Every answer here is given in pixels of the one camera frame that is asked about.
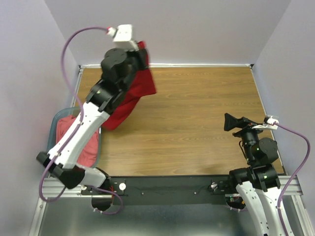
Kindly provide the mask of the dark red t-shirt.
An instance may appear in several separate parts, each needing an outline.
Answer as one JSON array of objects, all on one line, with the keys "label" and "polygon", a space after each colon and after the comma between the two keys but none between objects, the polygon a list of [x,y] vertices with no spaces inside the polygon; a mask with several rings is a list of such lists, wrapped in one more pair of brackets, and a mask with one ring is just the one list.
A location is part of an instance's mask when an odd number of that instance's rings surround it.
[{"label": "dark red t-shirt", "polygon": [[109,131],[116,129],[131,114],[140,98],[143,96],[154,95],[156,92],[157,90],[151,70],[147,68],[138,71],[124,101],[108,120],[102,124],[102,127]]}]

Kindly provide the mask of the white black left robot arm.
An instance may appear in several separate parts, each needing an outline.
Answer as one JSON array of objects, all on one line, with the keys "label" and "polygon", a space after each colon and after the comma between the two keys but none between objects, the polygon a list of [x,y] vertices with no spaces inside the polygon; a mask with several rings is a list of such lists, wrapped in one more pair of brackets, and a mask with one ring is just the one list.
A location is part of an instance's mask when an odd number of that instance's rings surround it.
[{"label": "white black left robot arm", "polygon": [[61,140],[48,152],[41,151],[36,159],[66,188],[79,184],[92,185],[98,194],[109,189],[106,174],[99,169],[78,164],[83,148],[96,130],[122,104],[139,71],[148,69],[148,52],[113,48],[101,62],[102,75],[91,88],[76,120]]}]

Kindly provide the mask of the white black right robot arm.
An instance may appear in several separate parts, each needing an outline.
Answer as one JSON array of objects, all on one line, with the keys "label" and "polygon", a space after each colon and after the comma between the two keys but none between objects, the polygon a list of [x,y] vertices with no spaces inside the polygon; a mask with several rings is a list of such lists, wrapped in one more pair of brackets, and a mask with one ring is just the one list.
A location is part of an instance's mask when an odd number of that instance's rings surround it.
[{"label": "white black right robot arm", "polygon": [[232,170],[226,181],[227,189],[239,193],[253,219],[259,236],[292,236],[284,204],[280,178],[273,166],[278,155],[278,144],[271,138],[259,138],[264,130],[276,130],[279,121],[266,116],[262,123],[248,118],[224,115],[224,130],[239,130],[234,137],[241,138],[247,168]]}]

